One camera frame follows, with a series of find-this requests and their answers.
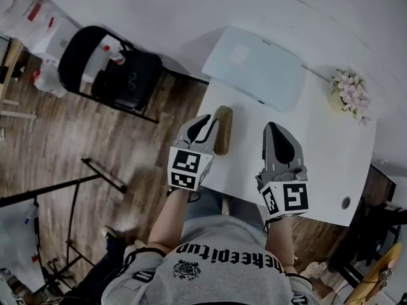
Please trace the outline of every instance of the black chair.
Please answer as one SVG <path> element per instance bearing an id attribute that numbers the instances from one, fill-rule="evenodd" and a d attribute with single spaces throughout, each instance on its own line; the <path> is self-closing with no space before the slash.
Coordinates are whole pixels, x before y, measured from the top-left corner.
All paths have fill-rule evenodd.
<path id="1" fill-rule="evenodd" d="M 91 95 L 82 93 L 79 88 L 86 64 L 106 35 L 120 42 L 123 48 L 120 53 L 125 61 L 117 64 L 110 60 L 106 69 L 97 74 Z M 158 55 L 140 51 L 132 43 L 99 26 L 80 29 L 69 42 L 58 66 L 61 85 L 69 92 L 154 123 L 158 120 L 144 114 L 162 71 Z"/>

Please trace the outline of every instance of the chair backrest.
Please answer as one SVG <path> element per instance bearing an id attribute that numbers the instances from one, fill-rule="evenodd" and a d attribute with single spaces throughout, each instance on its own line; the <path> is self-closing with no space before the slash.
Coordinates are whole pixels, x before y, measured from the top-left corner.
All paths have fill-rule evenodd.
<path id="1" fill-rule="evenodd" d="M 106 35 L 111 33 L 99 26 L 88 26 L 71 39 L 58 66 L 59 81 L 66 90 L 79 92 L 86 64 Z"/>

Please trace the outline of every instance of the desk hole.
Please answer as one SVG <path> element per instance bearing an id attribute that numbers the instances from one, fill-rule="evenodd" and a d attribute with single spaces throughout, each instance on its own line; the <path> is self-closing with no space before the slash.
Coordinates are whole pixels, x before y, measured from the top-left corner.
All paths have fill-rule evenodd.
<path id="1" fill-rule="evenodd" d="M 342 201 L 342 209 L 345 210 L 345 209 L 349 208 L 349 205 L 350 205 L 350 197 L 347 196 L 347 197 L 344 198 L 343 201 Z"/>

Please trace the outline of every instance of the flower pot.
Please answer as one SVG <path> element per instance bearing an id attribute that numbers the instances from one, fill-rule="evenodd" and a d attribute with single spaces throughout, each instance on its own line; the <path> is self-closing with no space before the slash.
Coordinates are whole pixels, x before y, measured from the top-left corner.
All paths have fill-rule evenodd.
<path id="1" fill-rule="evenodd" d="M 342 107 L 346 104 L 342 101 L 342 98 L 339 96 L 339 90 L 335 89 L 331 92 L 328 97 L 328 103 L 330 104 L 332 110 L 340 114 L 346 114 L 348 111 L 343 111 Z"/>

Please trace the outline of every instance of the gray t-shirt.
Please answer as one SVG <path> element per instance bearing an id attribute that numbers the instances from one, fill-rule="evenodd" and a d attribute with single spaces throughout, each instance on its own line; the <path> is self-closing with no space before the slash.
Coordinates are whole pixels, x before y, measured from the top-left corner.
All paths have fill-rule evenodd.
<path id="1" fill-rule="evenodd" d="M 189 220 L 182 244 L 168 255 L 155 248 L 129 254 L 102 305 L 318 304 L 309 280 L 287 274 L 265 241 L 231 216 Z"/>

